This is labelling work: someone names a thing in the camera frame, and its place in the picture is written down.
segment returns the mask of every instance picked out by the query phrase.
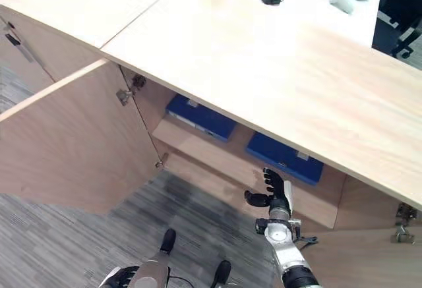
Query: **blue binder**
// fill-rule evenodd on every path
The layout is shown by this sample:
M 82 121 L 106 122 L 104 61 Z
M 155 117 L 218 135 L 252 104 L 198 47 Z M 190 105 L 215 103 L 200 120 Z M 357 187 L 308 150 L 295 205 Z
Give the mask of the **blue binder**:
M 255 133 L 246 151 L 310 185 L 316 185 L 321 178 L 323 162 L 261 133 Z
M 206 134 L 227 142 L 236 122 L 214 110 L 177 94 L 167 106 L 167 112 Z

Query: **label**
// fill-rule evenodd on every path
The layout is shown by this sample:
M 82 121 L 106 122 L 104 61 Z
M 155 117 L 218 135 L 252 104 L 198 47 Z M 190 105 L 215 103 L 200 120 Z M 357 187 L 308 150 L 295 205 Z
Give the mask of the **label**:
M 301 158 L 301 159 L 305 160 L 305 161 L 307 161 L 309 159 L 309 155 L 308 154 L 302 153 L 300 151 L 297 151 L 297 155 L 296 156 L 298 158 Z
M 171 111 L 169 111 L 169 115 L 175 117 L 176 119 L 183 121 L 184 123 L 190 125 L 191 127 L 196 128 L 196 124 L 194 124 L 192 121 L 189 121 L 188 119 L 185 119 L 184 117 L 181 117 L 180 115 L 177 115 Z
M 199 103 L 197 103 L 196 101 L 192 99 L 189 99 L 186 104 L 194 108 L 197 108 L 199 106 Z

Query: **white desk surface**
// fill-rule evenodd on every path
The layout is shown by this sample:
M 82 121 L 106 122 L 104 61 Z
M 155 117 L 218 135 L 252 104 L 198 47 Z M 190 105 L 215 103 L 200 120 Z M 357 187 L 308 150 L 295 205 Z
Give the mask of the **white desk surface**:
M 409 65 L 255 0 L 160 0 L 102 51 L 422 208 L 422 73 Z
M 279 6 L 269 7 L 273 8 L 274 12 L 282 13 L 286 18 L 307 20 L 370 47 L 374 36 L 379 1 L 352 0 L 355 9 L 351 14 L 346 14 L 332 6 L 329 0 L 284 0 Z

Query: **wooden desk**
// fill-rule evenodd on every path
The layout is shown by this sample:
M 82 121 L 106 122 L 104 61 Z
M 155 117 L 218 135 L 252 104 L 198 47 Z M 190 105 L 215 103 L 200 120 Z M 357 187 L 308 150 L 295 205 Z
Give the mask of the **wooden desk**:
M 422 74 L 410 66 L 245 0 L 160 0 L 102 51 L 422 208 Z
M 79 3 L 80 0 L 67 9 L 67 19 L 81 20 L 86 16 L 86 13 L 83 17 L 77 13 Z M 25 4 L 22 0 L 7 0 L 7 6 L 13 5 L 20 13 L 31 13 L 33 6 L 28 0 Z M 32 30 L 25 26 L 21 33 L 33 42 L 34 49 L 43 50 L 47 67 L 54 66 L 61 52 L 48 57 L 51 51 L 46 50 L 54 50 L 57 45 L 66 45 L 69 50 L 68 45 L 76 43 L 78 48 L 73 47 L 72 54 L 77 57 L 81 49 L 89 50 L 93 55 L 90 61 L 95 61 L 94 67 L 98 68 L 88 65 L 75 69 L 80 65 L 67 63 L 69 57 L 65 55 L 68 53 L 64 53 L 61 60 L 76 72 L 67 77 L 57 73 L 55 84 L 45 89 L 40 87 L 29 101 L 1 115 L 0 121 L 8 131 L 3 131 L 0 144 L 7 146 L 0 153 L 14 151 L 15 158 L 2 154 L 0 169 L 7 172 L 4 177 L 10 180 L 5 182 L 5 192 L 38 201 L 82 206 L 95 212 L 106 211 L 145 182 L 145 177 L 155 173 L 154 164 L 160 166 L 160 157 L 167 168 L 194 183 L 202 181 L 204 189 L 223 201 L 261 216 L 262 212 L 252 213 L 250 208 L 245 208 L 242 199 L 246 188 L 263 188 L 262 177 L 257 174 L 263 164 L 243 153 L 247 135 L 258 130 L 327 164 L 326 180 L 319 187 L 293 182 L 296 194 L 301 195 L 297 197 L 295 210 L 309 219 L 328 228 L 335 226 L 340 200 L 347 198 L 342 193 L 345 173 L 422 208 L 419 186 L 422 80 L 419 71 L 310 24 L 286 21 L 256 1 L 158 0 L 146 9 L 142 7 L 142 11 L 137 9 L 139 14 L 130 21 L 127 18 L 128 23 L 115 23 L 107 29 L 99 27 L 98 19 L 106 15 L 102 9 L 98 18 L 92 18 L 86 31 L 78 27 L 78 33 L 72 32 L 72 26 L 65 28 L 66 21 L 52 16 L 55 8 L 51 3 L 42 13 L 35 9 L 38 20 L 43 14 L 51 17 L 45 18 L 48 29 L 45 24 L 14 11 L 1 10 L 5 18 L 14 16 L 37 28 Z M 55 21 L 60 21 L 58 28 L 51 27 Z M 274 34 L 275 26 L 289 34 Z M 8 30 L 14 32 L 20 28 Z M 47 30 L 45 34 L 49 36 L 36 43 L 34 32 L 41 29 Z M 96 35 L 101 36 L 99 40 L 91 37 L 95 29 L 99 30 L 100 34 Z M 87 38 L 75 40 L 77 36 Z M 115 93 L 125 88 L 120 72 L 113 63 L 98 60 L 101 56 L 147 77 L 146 86 L 135 97 L 137 108 L 130 98 L 129 105 L 117 108 L 115 96 L 108 99 L 101 96 L 110 83 L 107 78 L 112 75 L 120 81 L 110 84 L 108 93 L 113 93 L 112 88 L 116 88 Z M 129 83 L 130 77 L 131 72 L 126 71 Z M 84 94 L 80 101 L 75 99 L 78 90 Z M 186 138 L 186 144 L 175 140 L 172 133 L 176 131 L 170 131 L 169 123 L 162 119 L 167 103 L 176 92 L 235 119 L 243 128 L 237 130 L 227 146 L 209 142 L 181 127 L 175 129 L 179 131 L 179 138 Z M 64 111 L 69 109 L 72 124 L 63 119 L 60 109 L 45 108 L 49 105 L 62 107 Z M 133 138 L 137 137 L 133 132 L 132 139 L 127 140 L 127 129 L 134 125 L 121 124 L 123 119 L 118 117 L 123 113 L 121 109 L 130 109 L 131 115 L 139 109 L 142 120 L 137 123 L 138 135 L 142 134 L 145 154 L 135 156 L 141 145 L 133 146 Z M 39 114 L 38 121 L 25 127 L 22 115 L 28 119 L 31 111 Z M 87 116 L 97 117 L 92 127 L 84 129 L 80 125 L 87 125 Z M 109 122 L 110 116 L 114 118 L 113 123 Z M 53 127 L 58 119 L 62 126 Z M 60 152 L 50 137 L 56 138 L 54 142 L 59 144 Z M 121 146 L 110 142 L 120 142 Z M 89 180 L 84 180 L 80 174 L 91 162 L 94 147 L 108 157 L 94 162 L 88 171 Z M 42 158 L 38 158 L 37 151 L 43 151 Z M 131 167 L 134 158 L 141 159 L 141 155 L 153 168 L 139 172 Z M 117 156 L 126 161 L 114 162 Z M 18 159 L 27 166 L 36 161 L 42 170 L 24 175 L 24 167 Z M 224 163 L 224 159 L 237 164 L 234 171 L 228 170 L 231 164 Z M 58 175 L 64 175 L 60 183 Z M 102 188 L 104 177 L 108 177 L 107 188 Z M 84 186 L 81 180 L 87 185 L 78 192 L 69 192 L 72 190 L 69 184 Z M 84 189 L 98 194 L 89 199 Z

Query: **open cabinet door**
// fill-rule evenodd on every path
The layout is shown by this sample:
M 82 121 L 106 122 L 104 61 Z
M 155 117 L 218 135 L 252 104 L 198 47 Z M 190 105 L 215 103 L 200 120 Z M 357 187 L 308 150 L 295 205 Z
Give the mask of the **open cabinet door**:
M 0 115 L 0 192 L 107 212 L 159 157 L 115 63 L 101 59 Z

